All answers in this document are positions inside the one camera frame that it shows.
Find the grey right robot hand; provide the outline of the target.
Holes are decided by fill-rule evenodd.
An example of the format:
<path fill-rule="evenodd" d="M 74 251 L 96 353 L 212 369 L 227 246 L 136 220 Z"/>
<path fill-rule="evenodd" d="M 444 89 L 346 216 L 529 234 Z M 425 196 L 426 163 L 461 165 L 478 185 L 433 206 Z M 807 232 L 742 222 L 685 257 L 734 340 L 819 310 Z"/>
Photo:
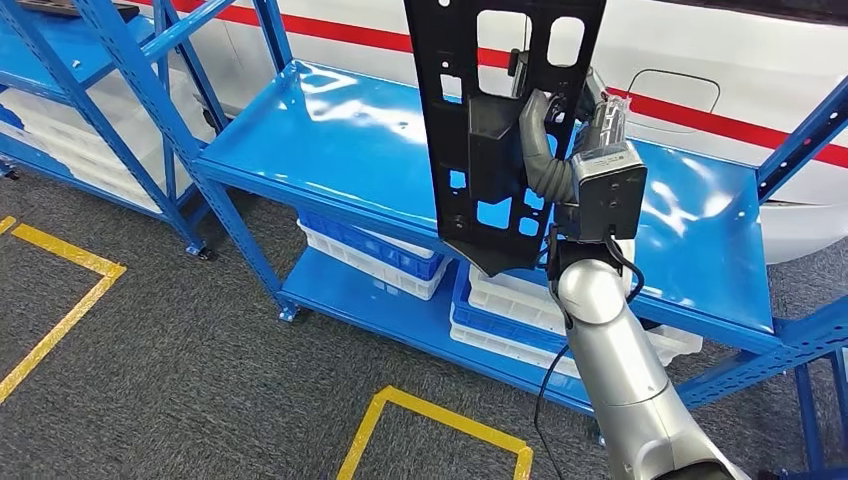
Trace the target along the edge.
<path fill-rule="evenodd" d="M 562 98 L 539 89 L 529 94 L 518 120 L 522 157 L 528 186 L 536 195 L 550 203 L 577 204 L 575 162 L 554 157 L 545 128 L 548 110 Z M 625 140 L 630 100 L 609 93 L 594 69 L 589 70 L 577 113 L 587 122 L 578 132 L 574 151 L 581 158 L 606 154 Z"/>

